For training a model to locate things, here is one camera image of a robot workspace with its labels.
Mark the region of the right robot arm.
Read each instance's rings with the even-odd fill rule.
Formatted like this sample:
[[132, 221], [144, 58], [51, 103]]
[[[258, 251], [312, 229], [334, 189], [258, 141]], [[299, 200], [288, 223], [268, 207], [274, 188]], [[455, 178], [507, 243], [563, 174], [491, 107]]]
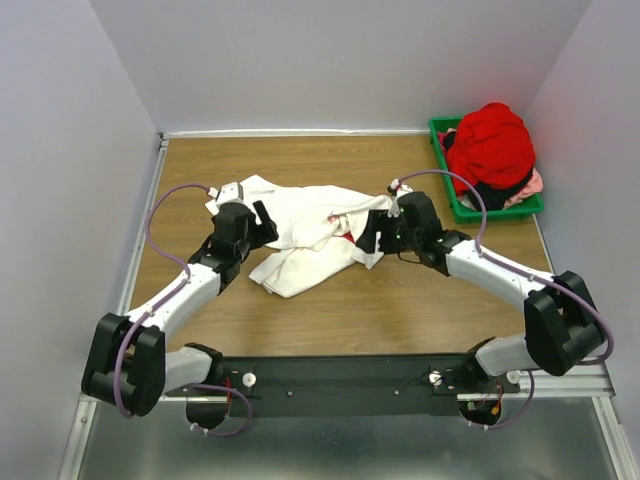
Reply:
[[422, 192], [371, 210], [356, 245], [367, 254], [410, 252], [419, 264], [481, 287], [523, 313], [523, 334], [490, 338], [462, 357], [448, 375], [457, 386], [480, 392], [515, 370], [562, 376], [610, 338], [579, 275], [528, 269], [463, 232], [443, 228]]

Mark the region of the white t shirt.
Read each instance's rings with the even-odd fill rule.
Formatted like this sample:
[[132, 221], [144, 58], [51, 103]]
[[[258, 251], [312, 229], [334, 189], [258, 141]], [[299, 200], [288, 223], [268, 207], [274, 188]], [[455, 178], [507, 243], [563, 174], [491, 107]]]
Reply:
[[[261, 200], [277, 226], [279, 239], [267, 246], [275, 252], [256, 266], [249, 278], [283, 298], [309, 290], [359, 263], [372, 269], [381, 253], [364, 254], [355, 245], [365, 229], [368, 212], [388, 210], [391, 198], [370, 196], [334, 185], [283, 187], [253, 175], [239, 182], [244, 205]], [[207, 210], [217, 214], [211, 198]]]

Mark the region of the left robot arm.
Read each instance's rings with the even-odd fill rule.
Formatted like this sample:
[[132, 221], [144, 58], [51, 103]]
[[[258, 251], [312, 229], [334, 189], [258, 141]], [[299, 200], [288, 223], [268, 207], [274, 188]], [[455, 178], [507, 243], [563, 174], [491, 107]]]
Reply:
[[108, 313], [98, 321], [81, 380], [84, 394], [131, 418], [147, 415], [163, 394], [183, 386], [201, 395], [220, 387], [219, 352], [197, 344], [169, 352], [167, 342], [235, 280], [251, 251], [276, 241], [278, 233], [261, 201], [224, 203], [212, 221], [213, 232], [163, 290], [124, 315]]

